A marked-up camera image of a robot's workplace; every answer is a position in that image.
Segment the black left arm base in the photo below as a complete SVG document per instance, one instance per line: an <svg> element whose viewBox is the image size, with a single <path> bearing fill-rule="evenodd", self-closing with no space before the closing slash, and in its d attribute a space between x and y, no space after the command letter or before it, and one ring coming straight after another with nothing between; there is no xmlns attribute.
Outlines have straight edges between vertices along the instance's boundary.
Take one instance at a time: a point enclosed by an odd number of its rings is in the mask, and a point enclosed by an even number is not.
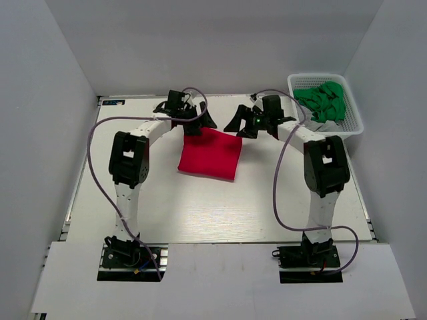
<svg viewBox="0 0 427 320"><path fill-rule="evenodd" d="M157 283L167 268L168 246L149 245L106 237L101 252L98 281Z"/></svg>

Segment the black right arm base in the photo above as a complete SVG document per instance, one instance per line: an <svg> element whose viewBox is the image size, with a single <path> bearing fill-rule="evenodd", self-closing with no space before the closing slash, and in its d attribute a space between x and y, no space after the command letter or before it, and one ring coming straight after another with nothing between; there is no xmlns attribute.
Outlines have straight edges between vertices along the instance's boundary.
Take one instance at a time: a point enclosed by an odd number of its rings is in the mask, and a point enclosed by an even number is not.
<svg viewBox="0 0 427 320"><path fill-rule="evenodd" d="M333 240L312 244L279 246L272 251L279 262L281 284L321 284L343 281L340 258Z"/></svg>

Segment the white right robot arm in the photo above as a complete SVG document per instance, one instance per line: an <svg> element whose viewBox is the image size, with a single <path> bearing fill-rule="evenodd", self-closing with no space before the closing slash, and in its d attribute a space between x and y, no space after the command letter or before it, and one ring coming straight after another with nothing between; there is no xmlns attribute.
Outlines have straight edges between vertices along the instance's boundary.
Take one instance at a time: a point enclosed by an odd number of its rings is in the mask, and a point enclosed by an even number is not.
<svg viewBox="0 0 427 320"><path fill-rule="evenodd" d="M255 139L259 131L297 149L304 156L304 180L310 190L310 212L305 228L300 228L303 240L302 260L318 265L326 256L321 244L332 240L332 220L336 201L350 180L350 169L341 137L325 136L286 117L279 95L250 97L253 107L239 105L224 131L238 137Z"/></svg>

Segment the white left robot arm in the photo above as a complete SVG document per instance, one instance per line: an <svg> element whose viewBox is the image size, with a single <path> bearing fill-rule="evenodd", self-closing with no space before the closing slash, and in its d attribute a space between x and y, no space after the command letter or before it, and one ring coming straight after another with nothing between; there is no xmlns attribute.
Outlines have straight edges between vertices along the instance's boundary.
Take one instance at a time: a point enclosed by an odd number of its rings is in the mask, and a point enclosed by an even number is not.
<svg viewBox="0 0 427 320"><path fill-rule="evenodd" d="M149 173L149 149L164 134L181 125L185 135L201 135L204 127L217 126L207 110L207 99L194 102L195 89L171 90L167 100L134 130L119 131L113 139L109 173L112 176L117 212L113 235L121 241L139 237L137 213L139 192Z"/></svg>

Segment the red t shirt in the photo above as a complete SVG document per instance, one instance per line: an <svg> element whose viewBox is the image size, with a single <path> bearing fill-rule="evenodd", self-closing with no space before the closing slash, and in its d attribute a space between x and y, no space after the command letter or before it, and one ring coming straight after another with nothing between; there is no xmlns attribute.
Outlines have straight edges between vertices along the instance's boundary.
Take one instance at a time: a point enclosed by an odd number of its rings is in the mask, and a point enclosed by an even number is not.
<svg viewBox="0 0 427 320"><path fill-rule="evenodd" d="M177 169L190 175L234 181L242 145L241 137L202 128L201 135L183 137Z"/></svg>

